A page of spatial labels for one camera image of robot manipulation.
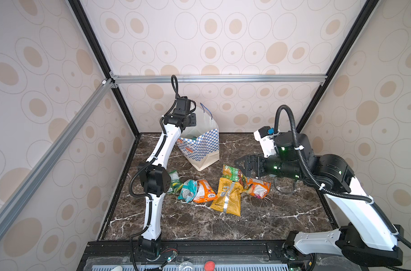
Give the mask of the green corn snack bag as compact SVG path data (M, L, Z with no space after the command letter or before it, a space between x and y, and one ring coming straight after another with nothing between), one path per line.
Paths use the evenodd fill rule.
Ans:
M244 181L244 176L238 168L230 167L225 164L222 167L222 177L240 184Z

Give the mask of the yellow snack bag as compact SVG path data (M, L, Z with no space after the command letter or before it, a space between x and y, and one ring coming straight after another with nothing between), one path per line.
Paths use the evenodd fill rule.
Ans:
M211 204L211 209L225 214L241 216L241 194L244 187L228 178L221 177L217 198Z

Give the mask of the orange Fox's candy bag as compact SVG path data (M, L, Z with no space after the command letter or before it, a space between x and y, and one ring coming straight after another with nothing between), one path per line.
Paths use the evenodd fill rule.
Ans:
M207 180L197 181L197 193L193 199L195 203L205 203L217 199L217 194Z

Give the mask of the green Fox's spring tea bag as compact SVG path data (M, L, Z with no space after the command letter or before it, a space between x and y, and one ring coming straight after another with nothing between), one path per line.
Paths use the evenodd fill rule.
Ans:
M169 173L169 176L171 178L170 182L170 187L168 189L168 194L176 194L179 193L180 190L182 189L183 183L181 183L178 172L177 171L171 171Z

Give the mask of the teal snack bag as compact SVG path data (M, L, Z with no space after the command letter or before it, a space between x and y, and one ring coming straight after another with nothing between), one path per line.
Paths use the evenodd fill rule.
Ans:
M197 194L197 181L187 180L183 183L181 192L178 196L179 200L183 200L186 203L193 201Z

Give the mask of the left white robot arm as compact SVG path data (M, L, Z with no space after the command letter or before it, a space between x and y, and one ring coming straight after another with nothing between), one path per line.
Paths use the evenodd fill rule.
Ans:
M176 75L171 76L171 85L175 99L171 108L160 118L161 136L149 158L139 163L129 184L129 194L133 198L146 200L143 229L133 234L132 238L138 237L138 251L152 257L159 257L161 251L162 204L171 185L167 171L169 157L182 132L196 125L196 108L191 107L196 102L179 94Z

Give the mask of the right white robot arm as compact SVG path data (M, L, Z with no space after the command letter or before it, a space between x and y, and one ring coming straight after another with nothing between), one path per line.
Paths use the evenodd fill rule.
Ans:
M342 157L314 154L308 137L297 131L289 106L278 107L276 120L282 112L289 118L290 130L281 132L278 125L260 128L255 139L263 152L237 159L236 167L247 178L270 175L303 182L334 202L349 224L317 233L292 231L279 253L290 261L304 255L329 254L343 256L359 266L402 270L401 247L411 250L403 228L389 220Z

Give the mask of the blue checkered paper bag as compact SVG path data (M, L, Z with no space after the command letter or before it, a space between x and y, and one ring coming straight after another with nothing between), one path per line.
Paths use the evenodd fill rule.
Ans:
M187 127L177 140L177 146L191 165L202 171L219 161L219 127L210 110L202 103L195 110L196 125Z

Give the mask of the red round button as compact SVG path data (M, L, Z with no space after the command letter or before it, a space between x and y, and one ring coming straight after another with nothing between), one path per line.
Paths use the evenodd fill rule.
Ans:
M205 271L215 271L215 268L216 268L216 264L213 261L207 261L204 264L204 270Z

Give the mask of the aluminium rail on back wall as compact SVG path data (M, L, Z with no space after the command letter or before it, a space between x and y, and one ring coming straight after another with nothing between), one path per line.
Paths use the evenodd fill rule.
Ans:
M180 84L196 83L254 83L254 82L325 82L326 75L179 75ZM171 82L171 76L113 76L117 84L165 84Z

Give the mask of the aluminium rail on wall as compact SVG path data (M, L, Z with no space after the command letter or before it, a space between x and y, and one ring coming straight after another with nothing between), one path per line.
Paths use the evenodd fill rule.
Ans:
M180 84L196 83L254 83L254 82L325 82L326 75L179 75ZM113 76L117 84L165 84L171 82L171 76Z
M106 93L111 90L114 82L113 79L106 79L105 82L100 84L85 105L58 136L57 140L30 171L23 183L0 209L0 241L17 219L23 208L28 204L42 182L46 179L47 175L63 155L66 148L74 140L75 136L91 116L97 105L104 98Z

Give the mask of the black corner frame post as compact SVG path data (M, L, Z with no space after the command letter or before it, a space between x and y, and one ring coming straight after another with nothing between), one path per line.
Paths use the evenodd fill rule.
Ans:
M82 6L82 3L79 0L68 0L70 7L72 8L73 14L77 19L79 26L85 35L87 42L94 54L95 59L98 62L98 66L103 72L105 79L113 79L111 75L111 68L107 62L106 56L100 46L100 42L95 35L94 30L92 29L91 23L85 13L85 10ZM124 115L127 124L130 127L130 130L133 132L133 135L138 138L141 133L137 128L135 121L133 120L132 114L130 113L126 100L121 93L121 90L118 86L112 87L112 93L114 94L116 101L121 109L122 114Z
M372 16L374 10L376 9L379 3L379 0L369 0L364 3L360 13L355 19L355 22L351 25L349 33L345 37L343 45L338 50L338 53L332 61L330 68L326 72L327 78L325 82L320 84L313 98L311 99L307 109L305 110L300 121L298 122L296 129L299 133L307 124L308 120L310 119L311 115L313 114L314 110L319 104L320 100L324 96L324 93L326 92L328 86L331 84L336 73L339 71L345 58L348 56L353 45L356 43L357 39L361 35L362 30L364 29L365 25L369 21L370 17Z

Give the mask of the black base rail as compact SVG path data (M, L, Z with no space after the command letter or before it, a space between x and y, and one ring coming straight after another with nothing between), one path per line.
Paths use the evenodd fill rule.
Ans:
M310 271L316 255L289 253L284 240L211 240L162 241L161 255L152 256L140 250L136 240L95 241L87 244L79 263L80 271L109 271L121 266L124 271L176 271L183 262L202 271L213 261L218 271Z

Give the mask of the black right corner frame post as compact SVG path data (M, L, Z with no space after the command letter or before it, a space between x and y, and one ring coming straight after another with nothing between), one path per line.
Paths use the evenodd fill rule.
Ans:
M370 17L372 16L374 10L376 9L379 3L379 0L369 0L364 3L360 13L355 19L355 22L351 25L349 33L345 37L343 45L338 50L338 53L332 61L330 68L326 72L327 78L325 82L320 84L313 98L311 99L307 109L305 110L300 121L298 122L296 129L299 133L307 124L308 120L310 119L311 115L313 114L314 110L319 104L320 100L324 96L324 93L326 92L328 86L331 84L336 73L339 71L345 58L348 56L353 45L356 43L357 39L361 35L362 30L364 29L365 25L369 21Z

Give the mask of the aluminium rail on left wall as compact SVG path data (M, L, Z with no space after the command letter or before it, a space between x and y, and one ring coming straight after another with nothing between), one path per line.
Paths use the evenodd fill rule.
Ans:
M63 155L66 148L74 140L75 136L91 116L97 105L104 98L106 93L111 90L114 82L113 79L106 79L105 82L100 84L85 105L58 136L57 140L30 171L23 183L0 209L0 241L17 219L23 208L28 204L42 182L46 179L47 175Z

